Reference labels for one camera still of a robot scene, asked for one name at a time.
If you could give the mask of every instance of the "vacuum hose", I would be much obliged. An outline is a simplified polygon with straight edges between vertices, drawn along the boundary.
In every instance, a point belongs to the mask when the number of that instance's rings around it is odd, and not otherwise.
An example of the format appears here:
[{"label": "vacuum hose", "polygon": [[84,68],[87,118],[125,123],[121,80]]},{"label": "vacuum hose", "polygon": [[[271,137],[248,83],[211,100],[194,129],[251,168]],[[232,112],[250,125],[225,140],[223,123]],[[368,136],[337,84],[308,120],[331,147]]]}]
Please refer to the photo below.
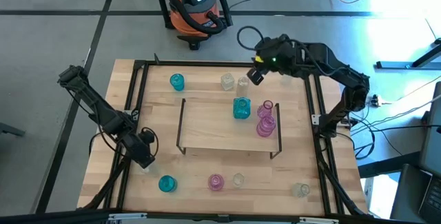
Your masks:
[{"label": "vacuum hose", "polygon": [[[232,18],[231,18],[231,15],[229,14],[227,0],[219,0],[219,1],[220,1],[220,4],[222,5],[222,9],[224,11],[227,26],[231,26],[232,25]],[[172,5],[178,10],[179,14],[181,14],[184,21],[193,29],[195,29],[199,32],[205,33],[205,34],[218,34],[218,33],[222,32],[223,22],[221,19],[209,17],[216,24],[216,27],[215,28],[205,27],[190,17],[190,15],[188,14],[187,10],[184,8],[184,5],[181,3],[181,1],[170,0],[170,3],[172,3]]]}]

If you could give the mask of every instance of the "concrete floor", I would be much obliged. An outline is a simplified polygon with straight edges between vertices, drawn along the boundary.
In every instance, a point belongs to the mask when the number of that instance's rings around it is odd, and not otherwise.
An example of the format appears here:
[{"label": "concrete floor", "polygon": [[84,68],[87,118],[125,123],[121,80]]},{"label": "concrete floor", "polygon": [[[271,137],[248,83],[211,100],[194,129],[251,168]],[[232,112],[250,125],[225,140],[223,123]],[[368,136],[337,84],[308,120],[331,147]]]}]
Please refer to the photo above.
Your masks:
[{"label": "concrete floor", "polygon": [[[0,0],[0,10],[101,10],[105,0]],[[229,4],[241,0],[229,0]],[[187,49],[176,31],[163,28],[159,16],[108,17],[90,71],[90,83],[105,94],[115,59],[198,59],[247,61],[252,53],[236,43],[236,31],[245,25],[264,35],[282,33],[305,42],[326,43],[338,59],[371,77],[372,94],[396,100],[440,72],[378,71],[378,60],[411,61],[424,54],[441,36],[441,15],[433,6],[440,0],[362,0],[353,5],[336,0],[253,0],[234,10],[381,12],[380,17],[272,17],[234,16],[234,26],[212,37],[198,52]],[[159,10],[157,0],[112,0],[110,10]],[[0,15],[0,121],[26,130],[23,138],[0,135],[0,215],[33,212],[34,202],[48,170],[70,96],[57,76],[70,64],[83,65],[98,16]],[[257,42],[244,33],[247,44]],[[428,101],[434,83],[400,102],[371,109],[375,121]],[[381,127],[418,121],[423,110]],[[96,126],[79,111],[48,211],[73,210],[88,161],[88,142]],[[421,130],[387,133],[397,150],[406,154],[420,148]],[[356,145],[370,142],[369,133],[355,135]],[[377,134],[373,154],[360,164],[398,154]]]}]

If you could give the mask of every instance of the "shop vacuum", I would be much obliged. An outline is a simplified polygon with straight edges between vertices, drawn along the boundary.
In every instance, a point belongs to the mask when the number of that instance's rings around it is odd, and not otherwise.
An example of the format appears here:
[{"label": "shop vacuum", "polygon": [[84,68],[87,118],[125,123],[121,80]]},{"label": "shop vacuum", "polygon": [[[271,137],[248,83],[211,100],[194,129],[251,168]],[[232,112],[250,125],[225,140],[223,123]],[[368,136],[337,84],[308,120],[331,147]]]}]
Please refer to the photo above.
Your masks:
[{"label": "shop vacuum", "polygon": [[233,25],[227,0],[219,0],[223,15],[219,15],[217,0],[169,0],[170,14],[165,0],[159,0],[165,27],[177,29],[178,39],[188,42],[190,50],[198,50],[201,41]]}]

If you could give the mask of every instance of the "wooden table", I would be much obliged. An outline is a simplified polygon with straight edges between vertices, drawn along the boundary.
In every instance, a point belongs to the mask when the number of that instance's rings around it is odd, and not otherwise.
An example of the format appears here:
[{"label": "wooden table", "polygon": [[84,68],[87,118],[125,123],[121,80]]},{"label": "wooden table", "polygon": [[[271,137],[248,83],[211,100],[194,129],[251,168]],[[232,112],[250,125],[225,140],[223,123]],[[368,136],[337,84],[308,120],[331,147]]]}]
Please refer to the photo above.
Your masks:
[{"label": "wooden table", "polygon": [[[107,89],[106,100],[117,110],[122,110],[130,83],[134,60],[120,59],[114,64]],[[236,91],[224,91],[221,75],[231,72],[237,79],[244,76],[247,68],[150,66],[147,76],[139,128],[152,128],[159,137],[159,152],[150,172],[132,162],[124,201],[124,210],[139,212],[180,212],[215,214],[271,214],[271,215],[324,215],[318,169],[311,134],[310,115],[302,79],[268,74],[260,86],[251,85],[248,97],[256,108],[264,100],[280,104],[280,121],[283,151],[274,159],[268,152],[187,148],[186,155],[176,147],[178,120],[182,98],[192,105],[231,104]],[[170,85],[170,76],[181,73],[185,77],[185,90],[176,92]],[[340,100],[338,84],[330,78],[321,77],[325,106],[330,111]],[[312,92],[316,110],[314,82]],[[216,120],[204,125],[216,126]],[[194,126],[183,120],[183,135]],[[231,138],[233,134],[212,128],[209,135],[217,140]],[[351,141],[342,136],[332,139],[334,156],[340,183],[356,205],[367,212],[362,193],[360,176],[354,158]],[[272,150],[268,145],[263,151]],[[111,169],[113,151],[100,138],[96,138],[85,173],[78,206],[84,206],[99,191]],[[208,177],[221,174],[225,186],[219,192],[207,186]],[[245,184],[236,189],[232,178],[236,173],[245,176]],[[177,179],[178,189],[164,193],[158,188],[158,180],[169,174]],[[296,198],[291,194],[294,183],[306,183],[310,194]],[[116,183],[112,206],[116,205],[119,182]],[[328,182],[331,208],[336,212],[334,193]]]}]

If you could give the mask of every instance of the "wheel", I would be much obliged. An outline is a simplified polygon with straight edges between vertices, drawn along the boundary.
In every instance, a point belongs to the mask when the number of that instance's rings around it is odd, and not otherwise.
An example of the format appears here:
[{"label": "wheel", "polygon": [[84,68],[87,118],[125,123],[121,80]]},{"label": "wheel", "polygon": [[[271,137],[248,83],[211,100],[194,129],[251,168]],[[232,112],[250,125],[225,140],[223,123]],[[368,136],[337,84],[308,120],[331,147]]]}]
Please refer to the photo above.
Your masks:
[{"label": "wheel", "polygon": [[191,51],[197,51],[199,50],[201,46],[200,42],[196,42],[196,43],[188,43],[188,47],[190,48]]}]

